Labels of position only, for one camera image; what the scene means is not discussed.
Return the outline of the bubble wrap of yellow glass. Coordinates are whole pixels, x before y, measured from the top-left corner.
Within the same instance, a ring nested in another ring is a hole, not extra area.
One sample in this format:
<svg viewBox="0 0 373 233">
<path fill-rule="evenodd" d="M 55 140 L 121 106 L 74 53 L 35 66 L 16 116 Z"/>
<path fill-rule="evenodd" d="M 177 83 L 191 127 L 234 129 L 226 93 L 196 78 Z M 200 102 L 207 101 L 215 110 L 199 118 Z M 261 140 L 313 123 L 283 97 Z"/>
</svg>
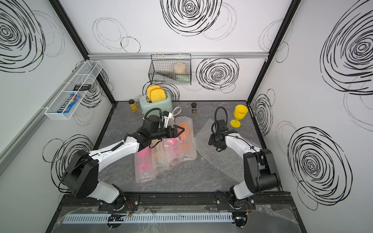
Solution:
<svg viewBox="0 0 373 233">
<path fill-rule="evenodd" d="M 238 183 L 244 181 L 243 159 L 231 148 L 217 152 L 216 148 L 208 145 L 213 120 L 209 119 L 195 136 L 197 152 L 210 164 L 225 173 Z"/>
</svg>

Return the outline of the bubble wrap of orange glass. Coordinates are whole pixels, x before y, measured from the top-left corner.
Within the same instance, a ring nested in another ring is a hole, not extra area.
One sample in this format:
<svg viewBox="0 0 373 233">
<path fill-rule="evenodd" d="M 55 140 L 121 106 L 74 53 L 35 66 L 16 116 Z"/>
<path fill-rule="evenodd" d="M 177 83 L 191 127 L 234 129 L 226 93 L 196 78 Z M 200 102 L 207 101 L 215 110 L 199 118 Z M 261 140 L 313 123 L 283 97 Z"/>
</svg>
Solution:
<svg viewBox="0 0 373 233">
<path fill-rule="evenodd" d="M 181 153 L 183 161 L 195 160 L 197 158 L 197 151 L 195 148 L 193 121 L 192 118 L 187 116 L 177 117 L 175 120 L 176 125 L 184 128 L 184 132 L 179 136 L 181 145 Z"/>
</svg>

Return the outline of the yellow wine glass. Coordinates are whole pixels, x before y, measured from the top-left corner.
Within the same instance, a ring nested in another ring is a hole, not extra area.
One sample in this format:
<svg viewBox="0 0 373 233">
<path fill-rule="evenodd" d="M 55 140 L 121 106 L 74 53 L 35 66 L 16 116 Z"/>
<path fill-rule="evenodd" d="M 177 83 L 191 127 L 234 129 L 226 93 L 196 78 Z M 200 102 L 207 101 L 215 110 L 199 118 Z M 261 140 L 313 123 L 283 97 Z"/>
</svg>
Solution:
<svg viewBox="0 0 373 233">
<path fill-rule="evenodd" d="M 237 105 L 234 110 L 234 119 L 231 120 L 230 124 L 234 128 L 239 128 L 241 126 L 241 120 L 246 117 L 248 113 L 248 108 L 244 105 Z"/>
</svg>

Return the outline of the orange wine glass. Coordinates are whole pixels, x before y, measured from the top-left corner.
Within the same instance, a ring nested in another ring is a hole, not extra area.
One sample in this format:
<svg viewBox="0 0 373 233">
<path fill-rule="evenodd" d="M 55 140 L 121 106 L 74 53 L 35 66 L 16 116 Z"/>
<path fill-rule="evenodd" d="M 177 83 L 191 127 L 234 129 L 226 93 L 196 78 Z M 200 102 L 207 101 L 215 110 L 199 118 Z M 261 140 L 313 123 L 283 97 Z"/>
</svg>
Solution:
<svg viewBox="0 0 373 233">
<path fill-rule="evenodd" d="M 177 124 L 180 127 L 185 128 L 185 131 L 179 136 L 180 139 L 180 149 L 185 153 L 186 156 L 192 156 L 193 153 L 193 143 L 191 136 L 191 126 L 186 122 L 181 122 Z"/>
</svg>

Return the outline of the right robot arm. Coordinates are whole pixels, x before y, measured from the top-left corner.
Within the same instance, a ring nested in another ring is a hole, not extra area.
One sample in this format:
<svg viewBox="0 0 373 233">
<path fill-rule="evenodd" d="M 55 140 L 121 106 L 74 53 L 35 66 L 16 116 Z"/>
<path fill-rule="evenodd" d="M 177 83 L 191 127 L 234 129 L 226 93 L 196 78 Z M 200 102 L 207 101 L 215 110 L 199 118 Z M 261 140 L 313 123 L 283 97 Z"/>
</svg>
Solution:
<svg viewBox="0 0 373 233">
<path fill-rule="evenodd" d="M 232 188 L 237 200 L 280 187 L 274 155 L 269 149 L 252 145 L 235 130 L 229 130 L 224 120 L 215 121 L 211 131 L 209 145 L 218 152 L 230 148 L 243 160 L 244 181 Z"/>
</svg>

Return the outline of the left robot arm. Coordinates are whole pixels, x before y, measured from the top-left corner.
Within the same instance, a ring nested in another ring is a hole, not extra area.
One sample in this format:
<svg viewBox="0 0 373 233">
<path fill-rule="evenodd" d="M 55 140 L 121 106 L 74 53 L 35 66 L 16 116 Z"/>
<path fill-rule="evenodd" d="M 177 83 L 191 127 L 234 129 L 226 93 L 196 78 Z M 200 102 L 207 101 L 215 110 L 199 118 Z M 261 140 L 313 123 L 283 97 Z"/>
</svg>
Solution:
<svg viewBox="0 0 373 233">
<path fill-rule="evenodd" d="M 78 199 L 94 198 L 107 204 L 123 204 L 124 192 L 113 184 L 99 180 L 99 172 L 117 160 L 150 147 L 153 140 L 179 137 L 185 129 L 167 126 L 163 116 L 147 116 L 143 125 L 123 140 L 102 149 L 79 150 L 64 171 L 61 183 Z"/>
</svg>

